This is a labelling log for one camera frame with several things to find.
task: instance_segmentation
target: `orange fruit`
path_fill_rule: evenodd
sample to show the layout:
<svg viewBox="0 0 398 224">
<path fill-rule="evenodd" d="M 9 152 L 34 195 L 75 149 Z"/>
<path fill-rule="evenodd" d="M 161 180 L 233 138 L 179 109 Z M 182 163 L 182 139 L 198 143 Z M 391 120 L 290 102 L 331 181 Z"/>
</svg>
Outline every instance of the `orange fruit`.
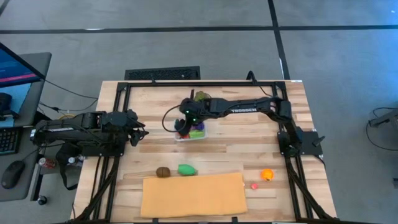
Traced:
<svg viewBox="0 0 398 224">
<path fill-rule="evenodd" d="M 274 178 L 274 171 L 272 169 L 264 169 L 261 172 L 261 178 L 266 181 L 270 181 Z"/>
</svg>

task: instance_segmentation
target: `floor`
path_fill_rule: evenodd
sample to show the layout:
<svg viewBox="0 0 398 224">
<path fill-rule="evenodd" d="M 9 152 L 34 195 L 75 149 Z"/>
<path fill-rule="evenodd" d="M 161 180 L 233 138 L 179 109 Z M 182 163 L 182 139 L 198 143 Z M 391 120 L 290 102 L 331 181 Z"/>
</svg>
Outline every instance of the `floor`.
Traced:
<svg viewBox="0 0 398 224">
<path fill-rule="evenodd" d="M 271 11 L 269 3 L 274 5 Z M 398 105 L 396 1 L 0 4 L 0 41 L 18 54 L 51 52 L 48 79 L 85 95 L 98 96 L 103 80 L 122 80 L 125 69 L 133 68 L 199 65 L 202 79 L 244 78 L 252 70 L 258 79 L 303 80 L 315 126 L 326 136 L 322 148 L 338 217 L 398 222 L 398 189 L 392 182 L 398 178 L 398 152 L 373 146 L 365 134 L 374 108 Z M 162 27 L 198 29 L 157 29 Z M 91 103 L 50 85 L 45 85 L 41 100 L 70 109 Z M 60 116 L 43 109 L 51 118 Z M 398 148 L 389 125 L 370 129 L 369 135 L 384 147 Z M 67 220 L 74 191 L 64 189 L 57 174 L 45 176 L 43 185 L 42 193 L 51 199 L 48 205 L 27 199 L 0 203 L 2 223 Z"/>
</svg>

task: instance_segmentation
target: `wooden tabletop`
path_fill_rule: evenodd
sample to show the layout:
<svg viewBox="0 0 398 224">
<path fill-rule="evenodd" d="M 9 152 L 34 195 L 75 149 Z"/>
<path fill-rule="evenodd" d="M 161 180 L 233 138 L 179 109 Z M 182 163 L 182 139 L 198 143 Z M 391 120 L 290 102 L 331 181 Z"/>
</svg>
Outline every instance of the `wooden tabletop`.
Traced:
<svg viewBox="0 0 398 224">
<path fill-rule="evenodd" d="M 112 111 L 117 84 L 118 82 L 103 82 L 98 111 Z M 311 131 L 314 125 L 303 83 L 286 81 L 286 87 L 297 126 L 304 131 Z M 151 222 L 151 219 L 140 217 L 142 180 L 148 176 L 155 176 L 156 168 L 161 166 L 169 167 L 172 175 L 178 175 L 179 164 L 192 165 L 198 170 L 198 175 L 242 172 L 248 212 L 216 217 L 161 218 L 160 222 L 230 222 L 233 216 L 237 216 L 240 222 L 294 221 L 285 162 L 279 153 L 276 137 L 278 125 L 266 115 L 230 114 L 225 118 L 206 120 L 208 137 L 198 141 L 177 142 L 173 133 L 163 130 L 161 120 L 164 113 L 189 97 L 191 89 L 192 87 L 187 86 L 131 89 L 129 108 L 137 113 L 139 121 L 146 125 L 146 131 L 150 134 L 139 142 L 137 147 L 126 144 L 119 165 L 111 221 Z M 264 86 L 263 89 L 272 94 L 271 88 Z M 195 91 L 200 90 L 212 97 L 227 100 L 264 96 L 256 86 L 195 87 Z M 166 118 L 166 127 L 172 129 L 177 118 L 182 118 L 182 114 L 178 110 L 171 111 Z M 88 158 L 83 164 L 75 198 L 76 214 L 80 214 L 90 201 L 97 159 Z M 313 156 L 302 156 L 302 160 L 309 191 L 323 209 L 335 217 L 336 212 L 323 164 Z M 260 178 L 261 170 L 266 168 L 274 171 L 273 181 L 265 182 Z M 252 190 L 252 183 L 257 183 L 259 188 Z M 301 214 L 305 217 L 302 194 L 299 190 L 297 192 Z M 105 193 L 100 218 L 104 217 L 107 198 L 108 194 Z"/>
</svg>

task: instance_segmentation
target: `purple object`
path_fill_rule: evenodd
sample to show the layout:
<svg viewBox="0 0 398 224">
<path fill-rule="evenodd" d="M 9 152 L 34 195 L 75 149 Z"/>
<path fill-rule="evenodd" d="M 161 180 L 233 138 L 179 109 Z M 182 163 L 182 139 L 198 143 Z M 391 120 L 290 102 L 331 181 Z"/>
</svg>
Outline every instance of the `purple object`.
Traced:
<svg viewBox="0 0 398 224">
<path fill-rule="evenodd" d="M 195 130 L 202 131 L 202 130 L 204 130 L 204 128 L 205 128 L 205 124 L 203 124 L 203 122 L 202 122 L 202 123 L 200 123 L 200 124 L 194 126 L 193 128 L 194 128 Z"/>
</svg>

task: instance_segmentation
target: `desk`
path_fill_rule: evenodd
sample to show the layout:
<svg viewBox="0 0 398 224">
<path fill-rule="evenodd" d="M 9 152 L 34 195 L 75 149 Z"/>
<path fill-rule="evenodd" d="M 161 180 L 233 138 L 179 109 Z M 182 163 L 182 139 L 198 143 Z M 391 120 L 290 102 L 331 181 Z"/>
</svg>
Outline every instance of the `desk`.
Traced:
<svg viewBox="0 0 398 224">
<path fill-rule="evenodd" d="M 20 57 L 35 67 L 43 75 L 47 76 L 51 59 L 50 53 L 25 54 L 20 55 Z M 43 85 L 44 81 L 41 81 L 35 82 L 30 86 L 19 113 L 21 117 L 15 120 L 14 126 L 32 125 L 37 111 L 37 105 L 39 104 L 40 96 L 42 94 Z M 23 159 L 26 155 L 37 148 L 29 139 L 31 131 L 32 128 L 24 128 L 17 154 L 0 156 L 0 175 L 2 175 L 10 163 Z M 18 184 L 13 189 L 6 190 L 0 187 L 0 202 L 26 198 L 36 165 L 36 156 L 37 152 L 33 153 L 25 160 L 25 169 L 21 174 Z"/>
<path fill-rule="evenodd" d="M 97 110 L 108 112 L 113 110 L 117 84 L 117 82 L 103 82 Z M 286 81 L 285 84 L 297 126 L 304 131 L 311 131 L 314 126 L 303 83 Z M 199 175 L 242 172 L 248 212 L 216 217 L 161 218 L 160 222 L 230 222 L 234 216 L 237 216 L 240 222 L 294 221 L 285 162 L 280 155 L 276 136 L 279 128 L 277 123 L 266 115 L 230 114 L 225 118 L 206 120 L 208 138 L 199 141 L 176 142 L 173 133 L 163 130 L 161 119 L 164 113 L 178 105 L 185 97 L 189 97 L 192 88 L 188 86 L 131 88 L 128 108 L 137 113 L 139 121 L 146 125 L 146 131 L 150 134 L 137 147 L 126 145 L 124 155 L 120 159 L 111 222 L 151 222 L 152 219 L 140 217 L 142 180 L 147 176 L 155 176 L 156 168 L 161 166 L 169 167 L 172 176 L 176 176 L 179 164 L 192 165 L 198 170 Z M 206 86 L 194 89 L 227 100 L 264 96 L 258 86 Z M 264 86 L 263 89 L 272 93 L 270 87 Z M 166 127 L 171 129 L 174 120 L 181 115 L 178 110 L 171 111 L 165 122 Z M 97 159 L 91 157 L 83 164 L 75 198 L 76 214 L 80 214 L 90 201 Z M 313 156 L 302 156 L 302 160 L 309 191 L 323 209 L 335 217 L 335 208 L 323 164 Z M 260 172 L 265 168 L 274 170 L 273 181 L 261 180 Z M 259 188 L 252 190 L 250 188 L 252 183 L 257 183 Z M 100 218 L 104 217 L 107 198 L 108 194 L 105 193 Z M 299 190 L 298 198 L 301 214 L 304 217 L 305 207 Z"/>
</svg>

